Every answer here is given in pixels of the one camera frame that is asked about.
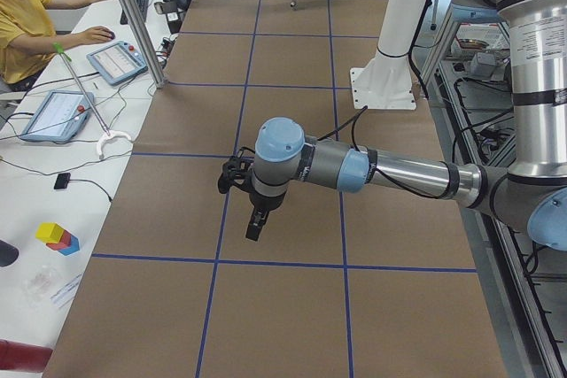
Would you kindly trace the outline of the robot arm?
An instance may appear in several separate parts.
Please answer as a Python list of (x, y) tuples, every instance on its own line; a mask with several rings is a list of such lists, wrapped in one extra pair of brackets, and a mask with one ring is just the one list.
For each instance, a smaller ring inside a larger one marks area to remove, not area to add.
[(509, 28), (516, 158), (507, 167), (412, 158), (330, 135), (306, 135), (276, 117), (261, 127), (252, 158), (231, 157), (218, 189), (246, 192), (246, 237), (257, 240), (291, 181), (356, 193), (367, 184), (454, 200), (555, 250), (566, 247), (566, 0), (452, 0), (460, 21)]

